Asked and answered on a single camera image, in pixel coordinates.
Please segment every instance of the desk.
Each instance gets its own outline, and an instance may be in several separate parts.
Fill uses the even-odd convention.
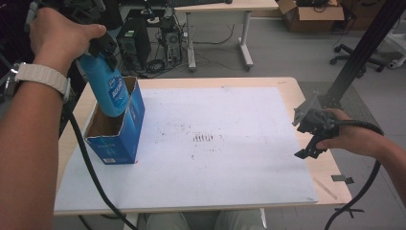
[[[191,71],[196,70],[191,36],[192,26],[218,25],[221,23],[243,24],[242,36],[238,39],[238,43],[244,56],[247,69],[249,70],[254,66],[246,44],[251,11],[277,9],[278,4],[274,0],[234,0],[232,4],[219,3],[176,8],[175,10],[177,12],[184,12],[186,14],[189,69]]]
[[[282,100],[286,107],[286,113],[290,118],[293,118],[293,108],[301,104],[305,98],[302,91],[299,88],[297,82],[292,78],[228,78],[228,79],[161,79],[161,80],[139,80],[140,87],[142,89],[156,89],[156,88],[204,88],[204,87],[221,87],[224,85],[232,87],[276,87],[281,93]],[[86,86],[82,93],[82,96],[77,104],[74,111],[75,116],[78,120],[79,126],[84,127],[86,120],[91,113],[96,100],[89,87]],[[304,148],[309,139],[311,138],[308,134],[302,134],[295,132],[299,140],[300,145]],[[77,145],[75,134],[70,125],[68,125],[59,140],[59,171],[58,171],[58,181],[57,186],[59,187],[61,178],[68,164],[68,161]],[[313,179],[314,188],[316,189],[318,195],[317,204],[343,204],[350,200],[350,192],[347,188],[345,182],[333,182],[331,175],[340,174],[334,159],[331,154],[323,153],[317,160],[306,159],[306,165],[310,171],[311,177]],[[275,205],[252,205],[255,207],[274,207]],[[217,209],[224,209],[226,207],[216,207]],[[214,209],[208,207],[190,207],[182,208],[184,211],[188,210],[211,210]],[[158,211],[180,211],[175,210],[156,210],[156,209],[139,209],[133,207],[132,209],[125,210],[128,213],[131,212],[158,212]],[[108,208],[101,210],[75,210],[72,212],[59,212],[56,210],[56,215],[76,215],[76,214],[99,214],[99,213],[111,213]]]

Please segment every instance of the black stand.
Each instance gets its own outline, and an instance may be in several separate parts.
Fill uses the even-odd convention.
[[[332,59],[330,60],[330,64],[332,64],[332,65],[336,64],[336,63],[337,63],[337,60],[347,60],[347,59],[350,59],[351,54],[354,52],[350,47],[346,46],[345,44],[340,44],[339,46],[336,46],[336,47],[334,48],[334,53],[339,53],[341,50],[344,50],[345,52],[347,52],[348,55],[336,56],[336,57],[334,57],[334,58],[332,58]],[[371,63],[371,64],[378,65],[378,67],[376,68],[376,71],[379,72],[379,73],[382,72],[382,70],[383,70],[383,69],[385,68],[385,66],[386,66],[386,62],[384,62],[384,61],[382,61],[382,60],[378,60],[378,59],[372,58],[372,57],[368,58],[367,62],[368,62],[368,63]],[[361,67],[361,71],[359,72],[357,78],[361,78],[366,72],[367,72],[367,67],[366,67],[366,65],[364,64],[364,65]]]
[[[341,107],[340,100],[357,78],[365,63],[406,9],[406,1],[387,0],[325,95],[319,97],[322,107]]]

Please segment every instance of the floor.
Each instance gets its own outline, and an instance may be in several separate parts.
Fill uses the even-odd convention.
[[[218,42],[229,36],[231,28],[195,28],[193,37],[195,41]],[[333,47],[339,43],[355,47],[362,35],[360,32],[292,34],[286,31],[280,19],[254,18],[250,23],[247,44],[255,66],[247,72],[237,47],[237,38],[241,31],[242,27],[236,25],[231,39],[222,45],[195,45],[198,69],[194,73],[184,64],[155,78],[293,77],[297,81],[334,81],[344,62],[329,64],[329,60],[335,55]],[[149,30],[150,37],[154,37],[155,33],[155,29]],[[400,58],[400,54],[387,45],[383,45],[375,56],[388,61]],[[385,68],[381,73],[374,71],[373,66],[368,65],[367,68],[364,77],[355,80],[353,86],[386,136],[406,148],[406,123],[403,122],[406,117],[406,67]],[[332,152],[342,174],[355,181],[349,188],[356,195],[371,171],[373,160],[343,150],[335,149]],[[266,209],[265,214],[268,229],[314,230],[324,228],[334,208],[273,208]],[[383,169],[371,189],[353,208],[364,212],[354,212],[353,218],[348,213],[343,214],[334,221],[330,229],[406,229],[406,210]],[[205,223],[196,220],[197,214],[189,215],[191,224],[197,226],[195,229],[204,229]],[[213,221],[210,213],[203,216]],[[119,220],[101,216],[85,218],[95,230],[123,229]],[[78,217],[55,217],[54,229],[86,227]]]

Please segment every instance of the water bottle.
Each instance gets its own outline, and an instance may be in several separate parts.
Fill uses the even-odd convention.
[[[83,55],[79,62],[101,111],[108,117],[120,116],[125,111],[129,98],[120,71],[117,68],[111,71],[102,54],[97,57]]]

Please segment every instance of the table leg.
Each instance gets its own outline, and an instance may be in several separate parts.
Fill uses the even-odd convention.
[[[194,49],[193,49],[193,40],[192,40],[192,29],[191,29],[191,13],[186,13],[186,30],[188,32],[188,64],[191,71],[196,71],[196,61],[194,59]]]
[[[246,11],[245,16],[244,16],[244,26],[242,28],[242,37],[238,38],[239,41],[239,46],[241,47],[242,54],[245,59],[245,63],[247,64],[248,70],[254,66],[254,62],[251,59],[250,52],[248,51],[247,48],[247,35],[248,35],[248,26],[250,25],[250,17],[251,17],[251,12]]]
[[[128,219],[128,221],[130,221],[132,224],[134,224],[134,226],[137,226],[138,213],[127,213],[125,217],[126,217],[126,219]],[[124,225],[123,230],[130,230],[130,228],[127,225]]]

